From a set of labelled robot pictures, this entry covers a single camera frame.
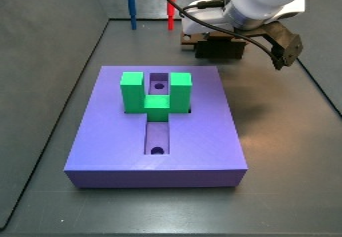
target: purple block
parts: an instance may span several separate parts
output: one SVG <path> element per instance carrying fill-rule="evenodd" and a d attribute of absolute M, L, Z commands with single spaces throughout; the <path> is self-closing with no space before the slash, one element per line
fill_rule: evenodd
<path fill-rule="evenodd" d="M 151 73 L 148 94 L 168 95 L 168 74 L 167 73 Z"/>
<path fill-rule="evenodd" d="M 147 122 L 144 154 L 169 154 L 169 130 L 167 122 Z"/>
<path fill-rule="evenodd" d="M 169 114 L 168 154 L 145 154 L 147 115 L 124 114 L 128 71 L 144 72 L 145 90 L 149 73 L 191 73 L 191 113 Z M 236 186 L 247 164 L 216 68 L 104 66 L 64 171 L 80 188 Z"/>

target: gray table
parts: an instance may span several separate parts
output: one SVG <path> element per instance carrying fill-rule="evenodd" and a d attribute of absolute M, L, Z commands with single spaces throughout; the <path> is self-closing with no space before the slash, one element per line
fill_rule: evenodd
<path fill-rule="evenodd" d="M 299 64 L 180 50 L 180 23 L 111 22 L 4 236 L 342 234 L 342 124 Z M 77 190 L 63 167 L 101 65 L 216 65 L 250 170 L 238 188 Z"/>

